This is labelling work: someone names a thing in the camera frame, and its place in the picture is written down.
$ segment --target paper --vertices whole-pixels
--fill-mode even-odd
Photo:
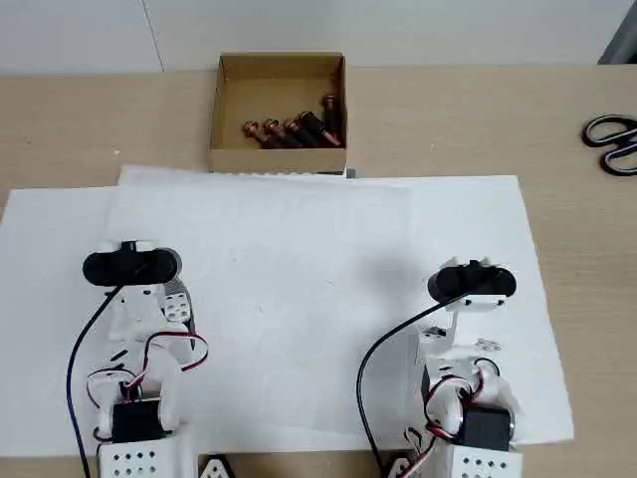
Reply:
[[[180,179],[171,171],[160,173],[166,172],[168,182],[180,184]],[[125,170],[123,173],[122,179],[127,181]],[[189,175],[188,180],[194,180],[199,185],[212,187],[212,183],[208,182],[212,175],[185,171],[183,174]],[[142,172],[131,183],[148,177]],[[430,304],[426,288],[418,282],[448,259],[450,251],[447,248],[453,249],[453,254],[461,257],[470,254],[489,255],[492,260],[514,270],[520,287],[506,309],[488,320],[478,320],[476,316],[473,323],[463,321],[461,339],[470,342],[476,336],[486,336],[500,339],[505,345],[503,352],[506,354],[497,360],[504,376],[512,383],[527,416],[533,418],[529,420],[533,427],[527,430],[531,433],[529,443],[572,437],[572,420],[562,370],[545,310],[524,203],[514,178],[346,181],[341,178],[299,176],[261,180],[337,181],[338,185],[345,188],[378,182],[383,185],[398,184],[411,190],[413,203],[418,207],[412,232],[418,250],[412,253],[413,261],[408,265],[414,280],[405,288],[404,297],[397,298],[385,308],[388,313],[385,320],[392,324]],[[441,198],[445,200],[444,207],[441,206]],[[466,211],[467,201],[471,203],[470,214]],[[104,298],[104,290],[84,280],[81,265],[84,258],[105,238],[105,218],[109,208],[108,188],[38,189],[11,193],[0,226],[0,301],[4,317],[0,359],[4,363],[5,388],[10,390],[0,395],[0,409],[3,410],[0,413],[0,425],[3,429],[12,430],[11,434],[4,434],[0,438],[2,456],[77,454],[67,414],[64,379],[73,341]],[[217,292],[206,290],[205,293],[214,295]],[[520,328],[518,333],[510,331],[513,325]],[[103,349],[106,330],[107,323],[98,323],[98,328],[87,337],[74,374],[76,408],[90,454],[96,449],[95,442],[90,438],[96,414],[85,397],[84,377],[88,367],[96,362],[96,354]],[[525,341],[520,347],[522,335]],[[253,363],[255,366],[262,364],[257,358],[254,358]],[[385,375],[382,366],[383,360],[375,360],[368,380],[382,380]],[[351,393],[352,399],[353,380],[354,377],[349,377],[340,384]],[[371,390],[373,388],[365,389],[366,403],[374,400]],[[226,391],[213,390],[213,397]],[[376,418],[370,411],[375,432],[384,428],[383,423]],[[205,447],[211,447],[206,451],[368,448],[360,427],[353,433],[321,431],[266,424],[263,420],[252,422],[234,417],[226,420],[223,412],[207,416],[206,420],[209,421],[203,423],[206,436],[202,443]],[[280,421],[299,422],[297,417],[283,417]],[[384,447],[404,446],[399,433],[382,434],[381,442],[383,440]]]
[[[153,166],[125,166],[119,183],[211,184],[215,175]],[[452,256],[489,257],[514,272],[518,291],[502,310],[462,316],[458,341],[480,338],[501,343],[496,360],[524,415],[521,443],[573,437],[563,370],[546,308],[526,208],[513,176],[379,178],[346,180],[330,176],[275,176],[270,181],[320,181],[351,185],[393,185],[412,193],[411,282],[405,303],[413,313],[432,305],[426,282]],[[437,315],[434,321],[448,320]]]

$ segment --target copper bolt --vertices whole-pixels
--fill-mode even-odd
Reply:
[[[262,132],[256,121],[246,121],[243,125],[243,131],[247,137],[253,137],[264,148],[279,147],[279,142]]]
[[[330,133],[325,124],[312,112],[302,112],[299,114],[299,123],[315,134],[320,134],[330,144],[340,146],[340,141]]]
[[[287,148],[303,147],[291,134],[287,134],[286,131],[279,125],[277,119],[268,118],[263,121],[263,129],[265,132],[271,133],[281,140],[283,145]]]
[[[305,128],[301,127],[296,119],[286,119],[283,123],[285,129],[290,131],[305,147],[319,147],[317,139]]]
[[[320,102],[323,107],[322,120],[325,123],[325,128],[336,139],[339,139],[340,129],[342,128],[342,114],[340,113],[340,105],[336,102],[336,96],[332,94],[325,95]]]

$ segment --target open cardboard box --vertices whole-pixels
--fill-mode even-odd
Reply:
[[[341,101],[341,140],[347,137],[345,64],[340,53],[239,53],[219,60],[210,143],[215,172],[343,173],[345,147],[260,149],[246,137],[247,120],[262,123],[312,111],[322,117],[320,100],[332,93]]]

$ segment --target wooden table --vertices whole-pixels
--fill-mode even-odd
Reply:
[[[574,442],[525,450],[526,477],[637,476],[637,179],[602,173],[578,138],[594,115],[637,116],[635,86],[629,66],[348,72],[359,175],[520,177],[575,420]],[[113,184],[125,162],[205,170],[213,89],[210,73],[0,79],[0,204],[11,187]],[[232,464],[239,478],[375,476],[363,452]],[[0,460],[2,476],[80,470]]]

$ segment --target scissors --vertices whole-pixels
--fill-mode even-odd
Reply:
[[[614,132],[602,137],[593,135],[593,130],[601,124],[618,124],[622,126],[619,132]],[[613,161],[619,157],[637,152],[637,119],[624,115],[604,115],[589,121],[581,131],[581,140],[590,147],[602,147],[614,144],[614,149],[602,154],[599,165],[608,174],[614,176],[634,176],[637,174],[637,166],[619,167]]]

